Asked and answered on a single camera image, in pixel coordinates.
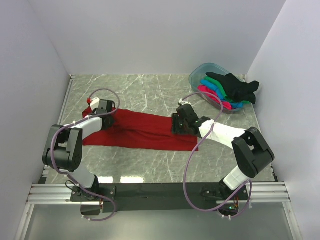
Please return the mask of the red t shirt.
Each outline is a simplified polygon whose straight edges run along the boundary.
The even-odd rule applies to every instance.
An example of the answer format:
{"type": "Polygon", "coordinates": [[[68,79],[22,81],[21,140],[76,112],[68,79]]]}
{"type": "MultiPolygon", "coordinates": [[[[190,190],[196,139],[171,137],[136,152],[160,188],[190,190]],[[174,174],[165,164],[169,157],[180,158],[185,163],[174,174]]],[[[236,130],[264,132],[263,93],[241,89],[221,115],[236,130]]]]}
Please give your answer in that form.
{"type": "Polygon", "coordinates": [[[86,137],[84,146],[122,147],[160,151],[192,151],[198,143],[193,135],[171,132],[172,119],[127,109],[119,109],[114,124],[86,137]]]}

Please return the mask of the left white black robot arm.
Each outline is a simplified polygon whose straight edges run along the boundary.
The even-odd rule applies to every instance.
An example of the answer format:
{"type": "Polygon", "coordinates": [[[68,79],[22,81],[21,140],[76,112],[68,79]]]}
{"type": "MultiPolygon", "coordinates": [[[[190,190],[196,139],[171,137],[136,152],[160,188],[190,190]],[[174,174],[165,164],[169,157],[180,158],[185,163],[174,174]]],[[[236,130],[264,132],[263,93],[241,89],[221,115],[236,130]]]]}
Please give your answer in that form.
{"type": "Polygon", "coordinates": [[[82,164],[83,140],[115,123],[116,105],[114,101],[96,97],[89,101],[89,109],[91,113],[75,123],[51,126],[42,162],[67,176],[77,187],[83,187],[82,195],[94,201],[100,195],[99,180],[82,164]]]}

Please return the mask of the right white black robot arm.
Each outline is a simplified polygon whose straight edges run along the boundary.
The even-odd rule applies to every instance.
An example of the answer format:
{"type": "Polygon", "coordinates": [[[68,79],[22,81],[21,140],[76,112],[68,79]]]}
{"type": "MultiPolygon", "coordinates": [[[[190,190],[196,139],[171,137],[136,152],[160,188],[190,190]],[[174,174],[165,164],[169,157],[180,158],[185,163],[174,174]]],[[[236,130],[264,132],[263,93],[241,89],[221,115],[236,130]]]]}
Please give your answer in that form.
{"type": "Polygon", "coordinates": [[[255,178],[270,165],[275,155],[261,132],[255,128],[235,128],[195,113],[191,104],[182,104],[171,115],[173,134],[193,135],[200,139],[215,141],[233,150],[237,166],[221,181],[219,193],[230,200],[237,188],[255,178]]]}

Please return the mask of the pink t shirt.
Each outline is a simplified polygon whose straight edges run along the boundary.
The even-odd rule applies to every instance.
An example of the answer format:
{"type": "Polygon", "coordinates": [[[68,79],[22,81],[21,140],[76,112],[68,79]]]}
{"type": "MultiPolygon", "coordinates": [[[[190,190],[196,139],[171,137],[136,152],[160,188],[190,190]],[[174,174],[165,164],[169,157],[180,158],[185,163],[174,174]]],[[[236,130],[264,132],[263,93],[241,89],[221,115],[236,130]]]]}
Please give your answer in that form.
{"type": "Polygon", "coordinates": [[[218,106],[220,107],[221,104],[220,102],[222,102],[223,104],[223,108],[224,109],[227,109],[227,110],[232,110],[232,106],[229,102],[225,101],[223,95],[220,93],[220,90],[217,89],[217,90],[211,90],[210,88],[208,88],[207,86],[205,85],[199,85],[197,87],[197,89],[200,91],[200,92],[206,92],[206,96],[209,97],[212,101],[214,101],[215,103],[218,104],[218,106]]]}

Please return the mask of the blue t shirt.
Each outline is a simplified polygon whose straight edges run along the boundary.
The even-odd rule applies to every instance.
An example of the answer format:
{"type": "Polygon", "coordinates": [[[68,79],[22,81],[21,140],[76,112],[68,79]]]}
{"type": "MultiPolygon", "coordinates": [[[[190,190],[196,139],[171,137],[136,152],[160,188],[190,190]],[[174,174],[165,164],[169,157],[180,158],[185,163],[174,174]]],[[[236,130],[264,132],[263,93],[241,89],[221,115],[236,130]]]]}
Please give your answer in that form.
{"type": "Polygon", "coordinates": [[[221,91],[221,89],[223,89],[222,87],[218,87],[217,85],[205,79],[202,79],[200,83],[201,85],[197,87],[198,90],[217,96],[221,100],[223,107],[227,110],[239,109],[244,106],[244,103],[242,102],[233,102],[232,100],[227,99],[227,95],[221,91]]]}

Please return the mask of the green t shirt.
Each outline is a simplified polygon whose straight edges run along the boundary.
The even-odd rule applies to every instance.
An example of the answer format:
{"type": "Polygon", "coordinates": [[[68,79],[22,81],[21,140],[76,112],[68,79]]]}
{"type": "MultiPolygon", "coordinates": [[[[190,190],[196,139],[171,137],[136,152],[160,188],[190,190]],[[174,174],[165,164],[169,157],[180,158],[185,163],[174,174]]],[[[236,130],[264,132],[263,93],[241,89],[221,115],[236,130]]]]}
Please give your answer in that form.
{"type": "Polygon", "coordinates": [[[215,79],[211,79],[210,77],[206,76],[204,79],[200,80],[200,83],[204,86],[207,86],[211,90],[216,91],[217,89],[219,89],[219,92],[222,94],[225,101],[232,103],[232,104],[239,104],[240,103],[240,101],[234,101],[230,97],[228,97],[223,86],[221,85],[221,83],[219,81],[217,81],[215,79]]]}

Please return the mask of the clear plastic bin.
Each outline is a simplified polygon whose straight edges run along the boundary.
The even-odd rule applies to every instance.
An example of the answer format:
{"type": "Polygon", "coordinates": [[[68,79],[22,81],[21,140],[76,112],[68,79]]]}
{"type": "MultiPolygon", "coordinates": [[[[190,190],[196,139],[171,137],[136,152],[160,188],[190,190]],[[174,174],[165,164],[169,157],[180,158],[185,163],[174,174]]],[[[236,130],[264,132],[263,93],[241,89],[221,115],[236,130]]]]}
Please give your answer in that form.
{"type": "MultiPolygon", "coordinates": [[[[190,75],[189,75],[189,83],[191,86],[191,89],[194,92],[198,92],[198,86],[201,85],[201,80],[204,79],[207,75],[207,72],[213,72],[216,74],[220,74],[220,75],[227,75],[230,74],[229,71],[227,71],[226,69],[222,68],[221,66],[214,64],[214,63],[204,63],[202,65],[200,65],[198,68],[196,68],[190,75]]],[[[221,106],[218,102],[212,100],[210,97],[200,94],[199,97],[201,97],[203,100],[205,100],[207,103],[209,103],[210,105],[212,105],[213,107],[215,107],[216,109],[220,110],[221,106]]],[[[236,109],[227,109],[227,108],[223,108],[223,113],[225,114],[233,114],[236,112],[239,112],[240,110],[242,110],[243,107],[240,108],[236,108],[236,109]]]]}

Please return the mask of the black t shirt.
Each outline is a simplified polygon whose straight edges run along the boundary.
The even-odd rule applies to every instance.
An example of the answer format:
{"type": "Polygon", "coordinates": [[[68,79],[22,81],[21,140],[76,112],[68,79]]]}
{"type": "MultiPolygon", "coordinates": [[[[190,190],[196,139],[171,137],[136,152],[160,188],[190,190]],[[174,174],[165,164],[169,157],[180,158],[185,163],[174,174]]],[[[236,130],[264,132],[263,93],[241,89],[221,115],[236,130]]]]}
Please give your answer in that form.
{"type": "Polygon", "coordinates": [[[256,103],[255,92],[259,89],[260,83],[252,81],[250,83],[242,82],[232,73],[221,75],[214,72],[207,72],[206,76],[212,80],[220,82],[227,96],[236,102],[256,103]]]}

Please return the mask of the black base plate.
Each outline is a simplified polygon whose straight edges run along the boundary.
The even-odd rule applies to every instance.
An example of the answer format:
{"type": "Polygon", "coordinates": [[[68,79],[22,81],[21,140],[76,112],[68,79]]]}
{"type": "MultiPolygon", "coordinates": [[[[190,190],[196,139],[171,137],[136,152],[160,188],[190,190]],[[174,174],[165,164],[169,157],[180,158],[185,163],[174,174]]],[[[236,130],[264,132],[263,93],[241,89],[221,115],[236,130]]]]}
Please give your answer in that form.
{"type": "MultiPolygon", "coordinates": [[[[186,184],[191,202],[201,209],[212,209],[229,197],[233,191],[219,182],[191,182],[186,184]]],[[[99,195],[112,199],[117,211],[190,210],[182,183],[101,183],[99,195]]],[[[99,215],[111,213],[111,202],[87,194],[74,186],[70,196],[72,203],[83,203],[81,213],[99,215]]]]}

